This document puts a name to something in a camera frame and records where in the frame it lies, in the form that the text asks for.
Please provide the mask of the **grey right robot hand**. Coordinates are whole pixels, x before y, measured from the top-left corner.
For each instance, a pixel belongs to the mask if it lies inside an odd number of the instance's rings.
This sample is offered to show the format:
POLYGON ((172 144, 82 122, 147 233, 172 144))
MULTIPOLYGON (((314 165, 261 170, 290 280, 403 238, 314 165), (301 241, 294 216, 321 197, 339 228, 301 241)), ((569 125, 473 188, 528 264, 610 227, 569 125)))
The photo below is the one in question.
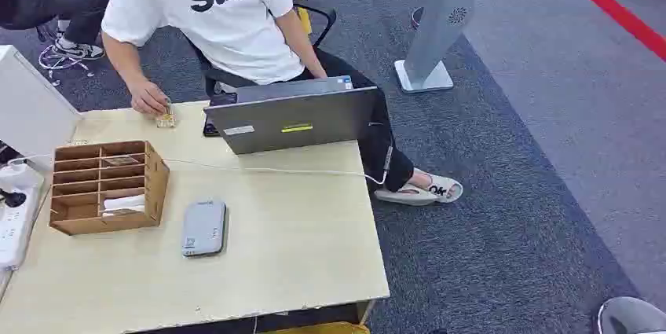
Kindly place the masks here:
POLYGON ((642 299, 617 296, 600 306, 594 328, 600 334, 665 334, 665 312, 642 299))

